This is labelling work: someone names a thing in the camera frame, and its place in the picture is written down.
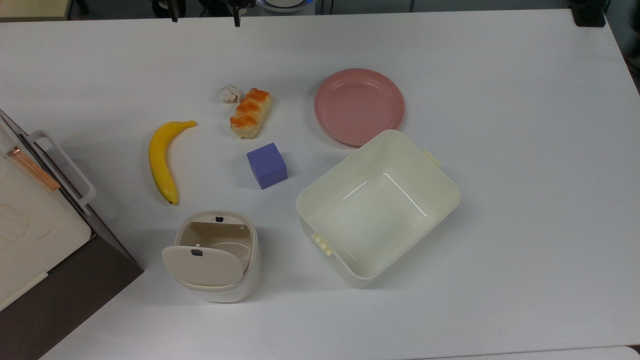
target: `small trash bin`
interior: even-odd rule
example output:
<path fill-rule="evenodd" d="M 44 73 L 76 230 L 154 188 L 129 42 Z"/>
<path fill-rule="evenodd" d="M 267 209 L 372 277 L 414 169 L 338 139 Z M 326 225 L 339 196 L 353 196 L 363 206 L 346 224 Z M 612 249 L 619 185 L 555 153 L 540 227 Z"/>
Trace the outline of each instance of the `small trash bin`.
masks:
<path fill-rule="evenodd" d="M 183 221 L 164 265 L 185 288 L 211 302 L 247 296 L 260 275 L 260 249 L 253 224 L 233 211 L 202 211 Z"/>

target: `foam cube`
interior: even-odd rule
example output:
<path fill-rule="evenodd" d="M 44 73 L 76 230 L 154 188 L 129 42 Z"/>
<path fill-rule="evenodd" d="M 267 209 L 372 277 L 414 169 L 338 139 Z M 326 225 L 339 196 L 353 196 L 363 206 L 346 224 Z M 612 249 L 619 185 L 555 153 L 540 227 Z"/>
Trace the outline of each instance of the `foam cube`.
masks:
<path fill-rule="evenodd" d="M 261 189 L 287 179 L 287 165 L 285 165 L 276 144 L 271 143 L 252 152 L 247 152 L 249 165 L 253 176 L 258 180 Z"/>

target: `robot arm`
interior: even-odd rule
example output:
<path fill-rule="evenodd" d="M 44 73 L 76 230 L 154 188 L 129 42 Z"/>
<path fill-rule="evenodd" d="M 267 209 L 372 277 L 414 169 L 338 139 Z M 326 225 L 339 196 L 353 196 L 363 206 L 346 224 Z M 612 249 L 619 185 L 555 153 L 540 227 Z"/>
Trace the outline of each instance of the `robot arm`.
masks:
<path fill-rule="evenodd" d="M 184 0 L 153 0 L 153 1 L 154 1 L 154 5 L 152 7 L 163 8 L 163 9 L 166 9 L 165 11 L 168 10 L 171 20 L 173 22 L 178 22 L 179 17 L 184 17 L 184 14 L 186 12 L 186 6 L 185 6 Z M 255 0 L 214 0 L 214 1 L 221 1 L 221 2 L 227 3 L 231 7 L 232 13 L 234 15 L 234 22 L 237 28 L 240 27 L 240 16 L 246 13 L 247 8 L 255 7 Z"/>

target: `pink plate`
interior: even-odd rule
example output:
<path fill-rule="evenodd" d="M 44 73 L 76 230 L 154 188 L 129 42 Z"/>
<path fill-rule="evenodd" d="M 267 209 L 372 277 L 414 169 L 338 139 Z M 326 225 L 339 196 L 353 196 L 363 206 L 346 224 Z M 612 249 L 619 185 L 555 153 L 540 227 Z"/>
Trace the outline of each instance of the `pink plate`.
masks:
<path fill-rule="evenodd" d="M 388 77 L 367 69 L 347 69 L 328 77 L 316 92 L 316 118 L 332 138 L 363 146 L 404 117 L 402 93 Z"/>

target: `container handle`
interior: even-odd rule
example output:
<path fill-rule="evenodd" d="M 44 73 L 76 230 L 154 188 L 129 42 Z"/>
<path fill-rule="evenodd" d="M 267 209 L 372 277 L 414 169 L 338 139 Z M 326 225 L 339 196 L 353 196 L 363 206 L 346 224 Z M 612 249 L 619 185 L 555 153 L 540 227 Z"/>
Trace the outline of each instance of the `container handle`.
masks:
<path fill-rule="evenodd" d="M 311 236 L 311 238 L 316 242 L 316 244 L 320 247 L 320 250 L 324 252 L 325 255 L 331 256 L 333 254 L 333 249 L 326 243 L 326 240 L 322 237 L 322 235 L 315 233 Z"/>
<path fill-rule="evenodd" d="M 82 208 L 85 207 L 95 197 L 95 188 L 93 187 L 91 182 L 89 182 L 89 179 L 87 179 L 86 176 L 84 176 L 84 174 L 80 171 L 78 166 L 76 166 L 71 158 L 69 158 L 69 155 L 67 155 L 67 153 L 60 147 L 60 145 L 58 145 L 58 143 L 53 141 L 51 135 L 49 135 L 46 131 L 38 130 L 27 136 L 27 140 L 33 144 L 35 144 L 35 142 L 41 138 L 46 138 L 51 143 L 51 145 L 56 148 L 56 150 L 62 155 L 64 160 L 69 164 L 69 166 L 71 166 L 71 169 L 76 172 L 78 177 L 80 177 L 80 180 L 82 180 L 82 182 L 86 186 L 87 193 L 80 198 L 78 198 L 74 192 L 69 191 L 78 205 L 80 205 Z"/>
<path fill-rule="evenodd" d="M 430 152 L 428 152 L 426 149 L 422 150 L 422 153 L 429 159 L 431 160 L 431 162 L 436 165 L 436 167 L 440 167 L 440 165 L 442 165 L 438 159 L 436 159 L 433 155 L 431 155 Z"/>

